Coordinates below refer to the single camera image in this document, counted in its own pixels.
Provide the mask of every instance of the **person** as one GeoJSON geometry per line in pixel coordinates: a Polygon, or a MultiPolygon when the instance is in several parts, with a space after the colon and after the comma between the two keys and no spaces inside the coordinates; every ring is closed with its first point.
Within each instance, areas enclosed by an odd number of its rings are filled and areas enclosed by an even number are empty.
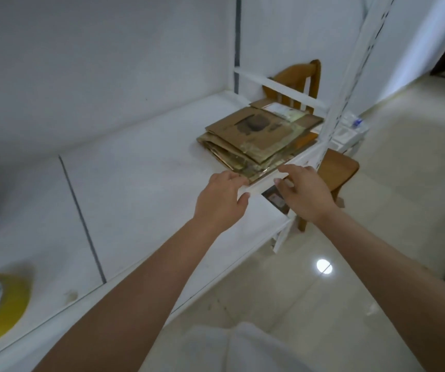
{"type": "MultiPolygon", "coordinates": [[[[341,211],[313,168],[279,170],[294,183],[276,183],[289,207],[331,240],[422,367],[445,371],[445,282],[341,211]]],[[[212,175],[193,218],[86,313],[34,371],[136,372],[202,257],[243,216],[250,195],[237,196],[244,184],[229,171],[212,175]]],[[[217,330],[195,331],[176,370],[307,370],[252,325],[217,330]]]]}

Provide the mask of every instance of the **wall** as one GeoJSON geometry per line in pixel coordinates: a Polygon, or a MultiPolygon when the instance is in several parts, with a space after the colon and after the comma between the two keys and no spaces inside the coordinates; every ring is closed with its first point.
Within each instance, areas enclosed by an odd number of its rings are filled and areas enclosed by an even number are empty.
{"type": "MultiPolygon", "coordinates": [[[[318,58],[318,97],[332,102],[372,0],[243,0],[241,67],[272,76],[289,65],[318,58]]],[[[241,94],[263,97],[240,79],[241,94]]]]}
{"type": "Polygon", "coordinates": [[[228,7],[228,0],[0,0],[0,164],[223,90],[228,7]]]}
{"type": "Polygon", "coordinates": [[[445,51],[445,0],[395,0],[348,108],[362,113],[429,72],[445,51]]]}

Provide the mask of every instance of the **stack of cardboard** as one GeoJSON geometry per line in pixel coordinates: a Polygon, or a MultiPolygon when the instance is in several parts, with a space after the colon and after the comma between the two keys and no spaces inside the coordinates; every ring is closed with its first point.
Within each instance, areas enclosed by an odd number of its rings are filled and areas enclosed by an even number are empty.
{"type": "Polygon", "coordinates": [[[206,127],[197,138],[219,161],[254,182],[315,143],[318,116],[262,99],[206,127]]]}

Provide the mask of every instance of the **beige floor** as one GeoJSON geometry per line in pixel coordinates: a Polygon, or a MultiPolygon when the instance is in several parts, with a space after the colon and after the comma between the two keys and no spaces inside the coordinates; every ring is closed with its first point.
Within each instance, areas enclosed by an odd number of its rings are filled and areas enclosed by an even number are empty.
{"type": "MultiPolygon", "coordinates": [[[[425,78],[373,112],[343,187],[345,211],[437,275],[445,273],[445,79],[425,78]]],[[[375,300],[313,225],[275,255],[263,246],[166,326],[142,371],[194,324],[250,321],[287,343],[317,371],[421,370],[375,300]],[[319,258],[333,271],[320,274],[319,258]]]]}

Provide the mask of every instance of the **chair backrest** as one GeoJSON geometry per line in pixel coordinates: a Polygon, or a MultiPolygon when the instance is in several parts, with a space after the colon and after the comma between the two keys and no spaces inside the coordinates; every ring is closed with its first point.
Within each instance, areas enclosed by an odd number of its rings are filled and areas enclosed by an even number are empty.
{"type": "MultiPolygon", "coordinates": [[[[318,85],[321,81],[321,62],[319,60],[312,60],[308,64],[292,65],[270,79],[303,93],[307,78],[310,78],[309,96],[317,99],[318,85]]],[[[300,109],[300,102],[292,100],[269,87],[262,86],[262,88],[268,98],[275,99],[281,104],[293,107],[297,110],[300,109]]],[[[306,110],[310,113],[314,112],[314,109],[310,106],[307,106],[306,110]]]]}

